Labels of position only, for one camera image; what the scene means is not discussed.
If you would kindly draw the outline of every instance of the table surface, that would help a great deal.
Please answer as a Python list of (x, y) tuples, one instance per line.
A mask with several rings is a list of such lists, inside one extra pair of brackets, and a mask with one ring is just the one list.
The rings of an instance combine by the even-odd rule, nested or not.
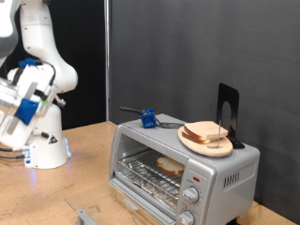
[[(74, 201), (86, 193), (92, 196), (93, 191), (105, 186), (109, 178), (110, 151), (115, 128), (116, 125), (112, 122), (104, 122), (64, 130), (72, 157), (65, 165), (56, 169), (27, 169), (23, 166), (22, 159), (0, 159), (0, 225), (74, 225), (77, 215), (65, 202), (65, 198)], [(1, 156), (19, 154), (3, 152)], [(91, 215), (101, 211), (101, 207), (96, 204), (88, 207), (87, 212)], [(119, 224), (130, 224), (129, 222), (131, 221), (122, 220)], [(238, 222), (242, 225), (295, 225), (256, 202), (248, 210), (247, 216), (238, 219)]]

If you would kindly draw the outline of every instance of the bread slice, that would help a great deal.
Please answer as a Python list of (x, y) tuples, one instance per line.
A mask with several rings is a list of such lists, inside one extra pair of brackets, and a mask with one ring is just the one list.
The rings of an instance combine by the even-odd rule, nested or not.
[[(185, 124), (185, 131), (188, 135), (198, 140), (217, 139), (218, 124), (213, 121), (201, 121), (191, 124)], [(219, 138), (224, 138), (228, 135), (228, 130), (221, 128)]]
[(199, 139), (196, 139), (194, 138), (193, 136), (189, 135), (187, 131), (183, 130), (182, 131), (182, 136), (186, 139), (189, 139), (191, 141), (194, 141), (195, 143), (210, 143), (210, 142), (213, 142), (217, 139), (206, 139), (206, 140), (199, 140)]
[(182, 174), (185, 171), (185, 165), (170, 157), (159, 157), (157, 159), (157, 165), (161, 167), (163, 173), (168, 175)]

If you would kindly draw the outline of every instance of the black wall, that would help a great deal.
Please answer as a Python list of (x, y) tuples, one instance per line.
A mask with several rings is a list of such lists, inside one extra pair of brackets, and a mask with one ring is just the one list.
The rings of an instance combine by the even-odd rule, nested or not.
[(261, 151), (255, 197), (300, 223), (300, 2), (112, 0), (111, 120), (121, 105), (216, 120), (240, 93), (237, 138)]
[[(67, 105), (62, 110), (63, 129), (99, 122), (105, 118), (105, 30), (103, 1), (52, 1), (49, 6), (56, 47), (79, 77), (75, 90), (60, 94)], [(19, 10), (15, 22), (19, 43), (0, 69), (6, 78), (9, 70), (30, 56), (23, 49)]]

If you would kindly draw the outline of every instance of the toaster oven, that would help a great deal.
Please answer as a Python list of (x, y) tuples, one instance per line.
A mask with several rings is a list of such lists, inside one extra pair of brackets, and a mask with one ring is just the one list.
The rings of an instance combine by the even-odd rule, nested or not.
[[(165, 114), (160, 121), (185, 123)], [(154, 224), (224, 225), (244, 217), (253, 204), (260, 152), (245, 144), (226, 157), (206, 157), (186, 148), (177, 129), (143, 128), (141, 120), (119, 125), (112, 141), (110, 183), (131, 211), (142, 209)], [(167, 175), (157, 159), (185, 165)]]

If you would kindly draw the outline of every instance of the toaster oven top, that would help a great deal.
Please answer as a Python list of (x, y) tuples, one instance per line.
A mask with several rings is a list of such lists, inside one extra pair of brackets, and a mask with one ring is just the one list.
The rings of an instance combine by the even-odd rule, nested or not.
[[(157, 119), (167, 123), (186, 122), (170, 117), (169, 115), (159, 114)], [(153, 149), (161, 149), (161, 153), (172, 157), (176, 161), (186, 165), (190, 158), (195, 159), (204, 164), (209, 164), (215, 168), (223, 168), (229, 164), (235, 164), (237, 161), (243, 163), (248, 160), (249, 155), (257, 155), (258, 150), (245, 144), (245, 149), (232, 151), (226, 157), (207, 157), (193, 152), (185, 147), (179, 140), (177, 129), (167, 129), (161, 127), (143, 128), (141, 119), (124, 123), (120, 126), (121, 133), (129, 136), (129, 138), (143, 143)]]

